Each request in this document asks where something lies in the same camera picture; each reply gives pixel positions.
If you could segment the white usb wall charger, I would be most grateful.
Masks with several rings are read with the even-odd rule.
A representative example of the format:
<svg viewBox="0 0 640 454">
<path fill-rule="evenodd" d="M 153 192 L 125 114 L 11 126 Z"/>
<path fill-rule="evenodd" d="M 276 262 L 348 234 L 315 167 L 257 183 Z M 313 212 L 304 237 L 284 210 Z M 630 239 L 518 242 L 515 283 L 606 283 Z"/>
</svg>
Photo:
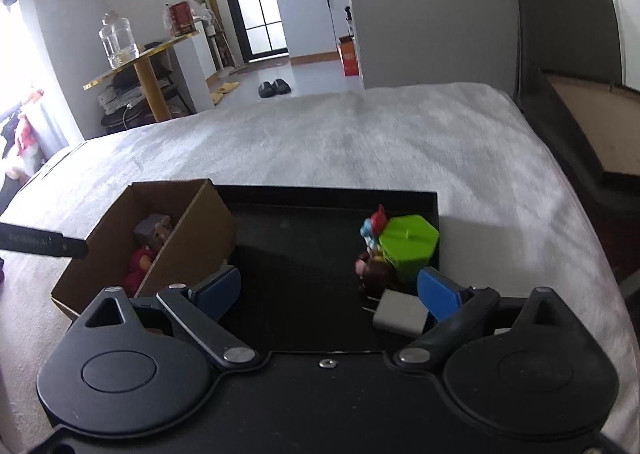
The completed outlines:
<svg viewBox="0 0 640 454">
<path fill-rule="evenodd" d="M 428 318 L 428 310 L 418 297 L 390 289 L 380 297 L 364 298 L 362 309 L 370 313 L 374 327 L 412 337 L 423 334 Z"/>
</svg>

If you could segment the green hexagonal container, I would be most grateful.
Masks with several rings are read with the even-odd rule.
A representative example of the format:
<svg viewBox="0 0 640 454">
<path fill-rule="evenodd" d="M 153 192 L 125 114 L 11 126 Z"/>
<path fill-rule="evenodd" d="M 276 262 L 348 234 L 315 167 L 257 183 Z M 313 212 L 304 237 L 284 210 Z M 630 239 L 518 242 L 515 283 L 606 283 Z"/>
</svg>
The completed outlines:
<svg viewBox="0 0 640 454">
<path fill-rule="evenodd" d="M 378 238 L 384 259 L 409 282 L 430 264 L 438 242 L 439 231 L 419 215 L 391 218 Z"/>
</svg>

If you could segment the brown pink toy figurine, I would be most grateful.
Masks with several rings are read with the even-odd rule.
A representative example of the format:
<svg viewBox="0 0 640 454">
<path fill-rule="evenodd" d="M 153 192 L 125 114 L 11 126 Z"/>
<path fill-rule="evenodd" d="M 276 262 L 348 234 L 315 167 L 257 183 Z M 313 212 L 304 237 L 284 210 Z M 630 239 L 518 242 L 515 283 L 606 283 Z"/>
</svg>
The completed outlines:
<svg viewBox="0 0 640 454">
<path fill-rule="evenodd" d="M 389 279 L 396 274 L 395 268 L 380 255 L 363 252 L 355 261 L 355 272 L 360 279 Z"/>
</svg>

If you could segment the red hat smurf figurine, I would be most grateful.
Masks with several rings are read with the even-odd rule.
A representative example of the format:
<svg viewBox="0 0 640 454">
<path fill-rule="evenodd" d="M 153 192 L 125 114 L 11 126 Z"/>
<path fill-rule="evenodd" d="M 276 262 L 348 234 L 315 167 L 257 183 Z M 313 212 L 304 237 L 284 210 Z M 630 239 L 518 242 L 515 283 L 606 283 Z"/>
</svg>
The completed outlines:
<svg viewBox="0 0 640 454">
<path fill-rule="evenodd" d="M 385 209 L 382 205 L 378 210 L 367 218 L 361 228 L 360 235 L 367 245 L 367 250 L 371 255 L 382 255 L 382 246 L 380 244 L 380 236 L 388 224 Z"/>
</svg>

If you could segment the red dressed doll figure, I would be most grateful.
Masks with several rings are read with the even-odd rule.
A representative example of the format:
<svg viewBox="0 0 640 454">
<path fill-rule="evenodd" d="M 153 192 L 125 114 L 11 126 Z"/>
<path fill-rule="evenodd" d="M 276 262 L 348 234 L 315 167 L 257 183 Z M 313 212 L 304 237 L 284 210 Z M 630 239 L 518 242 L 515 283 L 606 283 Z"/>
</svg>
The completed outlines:
<svg viewBox="0 0 640 454">
<path fill-rule="evenodd" d="M 131 255 L 127 276 L 125 280 L 122 281 L 122 287 L 129 297 L 136 295 L 145 275 L 152 266 L 155 255 L 156 252 L 154 252 L 152 248 L 149 248 L 149 246 L 142 246 L 137 252 Z"/>
</svg>

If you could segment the grey blocky toy figure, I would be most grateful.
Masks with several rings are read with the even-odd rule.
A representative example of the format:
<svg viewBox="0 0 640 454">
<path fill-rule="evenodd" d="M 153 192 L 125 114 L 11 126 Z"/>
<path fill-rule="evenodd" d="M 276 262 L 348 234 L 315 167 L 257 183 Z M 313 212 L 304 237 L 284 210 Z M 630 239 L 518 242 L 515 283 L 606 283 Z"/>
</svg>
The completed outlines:
<svg viewBox="0 0 640 454">
<path fill-rule="evenodd" d="M 149 246 L 159 252 L 172 232 L 171 218 L 168 215 L 150 214 L 134 228 L 134 236 L 142 246 Z"/>
</svg>

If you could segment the black shallow tray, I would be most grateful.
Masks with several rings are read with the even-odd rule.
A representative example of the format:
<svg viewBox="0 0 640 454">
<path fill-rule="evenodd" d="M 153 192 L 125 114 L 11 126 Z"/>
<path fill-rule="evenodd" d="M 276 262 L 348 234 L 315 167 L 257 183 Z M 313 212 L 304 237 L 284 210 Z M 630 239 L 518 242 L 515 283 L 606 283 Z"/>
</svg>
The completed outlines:
<svg viewBox="0 0 640 454">
<path fill-rule="evenodd" d="M 259 352 L 378 351 L 411 336 L 373 323 L 380 285 L 355 271 L 366 245 L 359 230 L 378 208 L 439 225 L 434 192 L 218 185 L 236 226 L 228 263 L 239 298 L 220 319 Z"/>
</svg>

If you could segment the black left gripper tip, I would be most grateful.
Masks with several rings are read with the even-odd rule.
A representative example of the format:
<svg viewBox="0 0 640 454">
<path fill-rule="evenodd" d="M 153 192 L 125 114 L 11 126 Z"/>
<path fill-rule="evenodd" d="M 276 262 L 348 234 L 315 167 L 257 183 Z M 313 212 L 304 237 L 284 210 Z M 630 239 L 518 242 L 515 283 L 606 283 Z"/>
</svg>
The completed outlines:
<svg viewBox="0 0 640 454">
<path fill-rule="evenodd" d="M 89 252 L 85 240 L 3 222 L 0 223 L 0 248 L 29 255 L 75 259 L 85 258 Z"/>
</svg>

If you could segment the round gold side table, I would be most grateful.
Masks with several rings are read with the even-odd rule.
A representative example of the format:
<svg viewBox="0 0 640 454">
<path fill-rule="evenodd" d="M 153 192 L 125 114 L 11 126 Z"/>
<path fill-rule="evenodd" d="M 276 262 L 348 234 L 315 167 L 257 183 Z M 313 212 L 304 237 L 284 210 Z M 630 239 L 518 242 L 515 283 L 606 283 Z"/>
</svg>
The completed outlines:
<svg viewBox="0 0 640 454">
<path fill-rule="evenodd" d="M 115 74 L 126 70 L 127 68 L 129 68 L 129 66 L 132 66 L 136 71 L 144 98 L 149 104 L 149 108 L 154 116 L 155 121 L 157 123 L 168 121 L 168 119 L 171 119 L 172 116 L 163 95 L 162 89 L 160 89 L 160 84 L 158 84 L 157 77 L 151 63 L 151 58 L 159 55 L 161 52 L 166 51 L 169 48 L 175 47 L 176 45 L 184 42 L 185 40 L 188 40 L 189 38 L 197 36 L 198 34 L 200 34 L 200 32 L 198 31 L 183 34 L 177 37 L 173 37 L 170 40 L 166 40 L 166 42 L 160 43 L 153 48 L 146 49 L 145 51 L 142 51 L 141 54 L 137 56 L 137 58 L 127 61 L 120 66 L 116 66 L 115 69 L 109 70 L 102 75 L 93 78 L 93 80 L 91 80 L 89 83 L 82 86 L 82 89 L 89 90 L 94 86 L 98 86 L 103 81 L 107 80 L 107 78 L 110 78 Z"/>
</svg>

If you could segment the yellow slippers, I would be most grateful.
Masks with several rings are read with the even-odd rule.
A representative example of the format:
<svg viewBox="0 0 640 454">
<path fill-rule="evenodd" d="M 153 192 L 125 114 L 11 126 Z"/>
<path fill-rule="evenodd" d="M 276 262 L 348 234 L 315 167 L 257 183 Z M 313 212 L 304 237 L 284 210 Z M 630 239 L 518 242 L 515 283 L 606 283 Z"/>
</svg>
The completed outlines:
<svg viewBox="0 0 640 454">
<path fill-rule="evenodd" d="M 216 90 L 210 93 L 210 98 L 212 98 L 212 101 L 216 106 L 221 103 L 224 96 L 231 94 L 231 92 L 234 92 L 239 86 L 239 82 L 224 82 Z"/>
</svg>

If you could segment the dark sofa with wooden panel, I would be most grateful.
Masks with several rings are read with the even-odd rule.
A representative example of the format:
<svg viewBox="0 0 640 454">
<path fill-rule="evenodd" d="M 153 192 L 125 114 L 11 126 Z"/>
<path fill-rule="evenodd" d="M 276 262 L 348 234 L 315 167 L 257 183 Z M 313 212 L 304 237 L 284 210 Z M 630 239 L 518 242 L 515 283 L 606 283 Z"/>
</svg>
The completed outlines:
<svg viewBox="0 0 640 454">
<path fill-rule="evenodd" d="M 613 0 L 518 0 L 518 106 L 578 195 L 617 281 L 639 269 L 639 94 Z"/>
</svg>

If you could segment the orange cardboard box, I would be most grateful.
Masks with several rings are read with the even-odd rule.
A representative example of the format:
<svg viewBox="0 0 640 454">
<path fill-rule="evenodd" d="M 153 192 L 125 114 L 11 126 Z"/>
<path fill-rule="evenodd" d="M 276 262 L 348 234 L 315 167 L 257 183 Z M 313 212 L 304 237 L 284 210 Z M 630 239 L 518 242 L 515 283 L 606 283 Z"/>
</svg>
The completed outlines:
<svg viewBox="0 0 640 454">
<path fill-rule="evenodd" d="M 360 71 L 355 40 L 351 35 L 342 36 L 338 39 L 338 53 L 340 54 L 344 75 L 359 76 Z"/>
</svg>

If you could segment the clear glass jar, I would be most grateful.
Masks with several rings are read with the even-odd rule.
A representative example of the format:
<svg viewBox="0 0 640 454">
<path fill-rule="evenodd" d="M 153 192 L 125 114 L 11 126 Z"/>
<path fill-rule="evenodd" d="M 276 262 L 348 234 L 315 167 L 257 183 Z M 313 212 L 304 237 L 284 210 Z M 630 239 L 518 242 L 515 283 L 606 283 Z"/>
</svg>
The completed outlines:
<svg viewBox="0 0 640 454">
<path fill-rule="evenodd" d="M 111 10 L 104 14 L 102 24 L 99 37 L 112 69 L 139 57 L 139 49 L 127 18 Z"/>
</svg>

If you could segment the red tin can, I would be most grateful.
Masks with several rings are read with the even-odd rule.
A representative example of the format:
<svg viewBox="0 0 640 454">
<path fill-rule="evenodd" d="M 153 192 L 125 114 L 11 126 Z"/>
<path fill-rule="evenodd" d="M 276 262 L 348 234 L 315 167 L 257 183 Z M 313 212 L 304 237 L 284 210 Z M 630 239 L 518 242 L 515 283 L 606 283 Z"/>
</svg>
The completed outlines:
<svg viewBox="0 0 640 454">
<path fill-rule="evenodd" d="M 188 2 L 180 2 L 167 7 L 170 32 L 173 37 L 195 32 L 195 21 Z"/>
</svg>

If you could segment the white kitchen cabinet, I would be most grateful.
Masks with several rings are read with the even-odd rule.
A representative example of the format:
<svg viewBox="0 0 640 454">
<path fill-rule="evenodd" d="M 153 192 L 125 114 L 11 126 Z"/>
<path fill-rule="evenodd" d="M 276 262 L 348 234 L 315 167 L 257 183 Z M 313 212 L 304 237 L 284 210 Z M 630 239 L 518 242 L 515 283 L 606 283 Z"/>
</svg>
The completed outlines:
<svg viewBox="0 0 640 454">
<path fill-rule="evenodd" d="M 288 56 L 295 64 L 338 60 L 350 0 L 277 0 Z"/>
</svg>

